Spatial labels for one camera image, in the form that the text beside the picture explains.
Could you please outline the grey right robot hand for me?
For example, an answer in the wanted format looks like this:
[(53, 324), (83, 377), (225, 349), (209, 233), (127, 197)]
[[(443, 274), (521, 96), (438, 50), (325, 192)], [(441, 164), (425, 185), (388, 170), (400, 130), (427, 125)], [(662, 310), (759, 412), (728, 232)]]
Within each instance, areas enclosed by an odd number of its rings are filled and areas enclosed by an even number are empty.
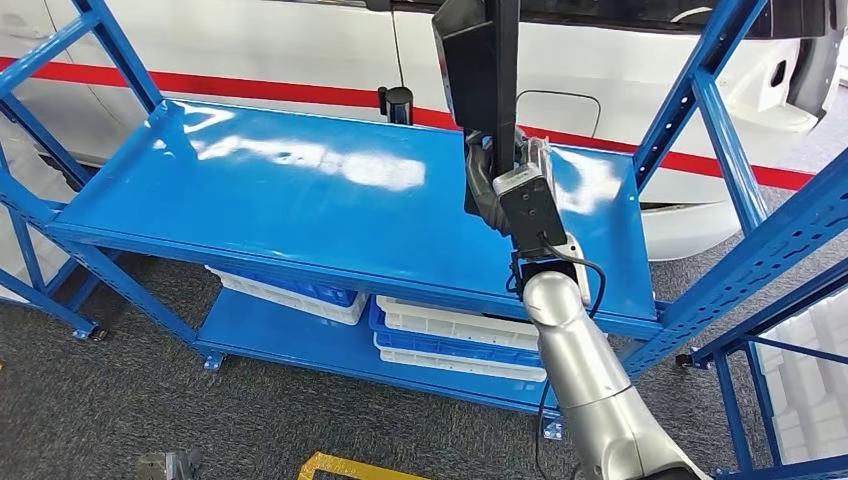
[(464, 131), (465, 211), (479, 216), (502, 236), (534, 238), (551, 225), (546, 216), (556, 201), (551, 147), (546, 138), (527, 137), (515, 131), (517, 159), (498, 173), (493, 141), (478, 130)]

